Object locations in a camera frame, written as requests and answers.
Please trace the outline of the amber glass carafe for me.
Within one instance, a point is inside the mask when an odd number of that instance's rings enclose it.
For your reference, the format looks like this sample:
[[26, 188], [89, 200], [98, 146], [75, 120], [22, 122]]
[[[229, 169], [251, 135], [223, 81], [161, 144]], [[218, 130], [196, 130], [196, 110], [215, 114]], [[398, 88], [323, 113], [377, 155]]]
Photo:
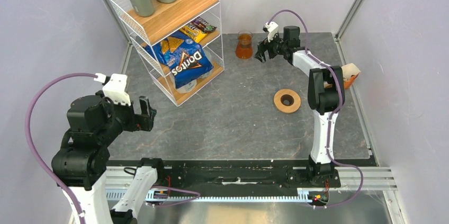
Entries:
[[235, 50], [235, 54], [238, 58], [249, 59], [252, 57], [252, 38], [253, 34], [248, 30], [242, 30], [238, 33], [238, 43]]

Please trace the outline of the wooden ring dripper holder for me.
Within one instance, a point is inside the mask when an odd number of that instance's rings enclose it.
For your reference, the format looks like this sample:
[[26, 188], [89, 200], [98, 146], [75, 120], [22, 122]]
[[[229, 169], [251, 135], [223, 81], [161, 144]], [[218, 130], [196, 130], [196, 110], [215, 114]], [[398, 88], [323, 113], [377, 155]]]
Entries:
[[282, 113], [292, 114], [299, 110], [301, 106], [300, 95], [291, 89], [281, 89], [274, 95], [275, 107]]

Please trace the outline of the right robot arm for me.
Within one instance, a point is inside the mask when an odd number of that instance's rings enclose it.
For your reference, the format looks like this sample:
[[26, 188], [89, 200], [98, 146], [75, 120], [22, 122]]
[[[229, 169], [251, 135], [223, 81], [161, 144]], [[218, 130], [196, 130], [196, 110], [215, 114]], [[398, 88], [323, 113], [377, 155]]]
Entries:
[[336, 176], [333, 143], [338, 112], [345, 102], [343, 69], [322, 62], [303, 47], [297, 26], [284, 27], [283, 35], [274, 22], [266, 23], [263, 30], [267, 37], [257, 45], [256, 59], [265, 62], [282, 56], [308, 76], [307, 100], [314, 117], [314, 138], [301, 181], [323, 186]]

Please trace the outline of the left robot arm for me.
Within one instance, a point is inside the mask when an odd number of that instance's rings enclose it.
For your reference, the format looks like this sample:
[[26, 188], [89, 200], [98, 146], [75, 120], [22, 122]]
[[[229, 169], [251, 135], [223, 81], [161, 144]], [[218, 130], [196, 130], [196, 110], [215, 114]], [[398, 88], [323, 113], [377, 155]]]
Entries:
[[51, 161], [61, 188], [80, 223], [137, 223], [139, 210], [152, 186], [165, 182], [159, 158], [138, 162], [125, 195], [110, 208], [106, 198], [106, 168], [110, 144], [123, 132], [151, 131], [157, 111], [145, 96], [141, 113], [132, 104], [115, 104], [102, 91], [74, 100], [67, 112], [69, 129]]

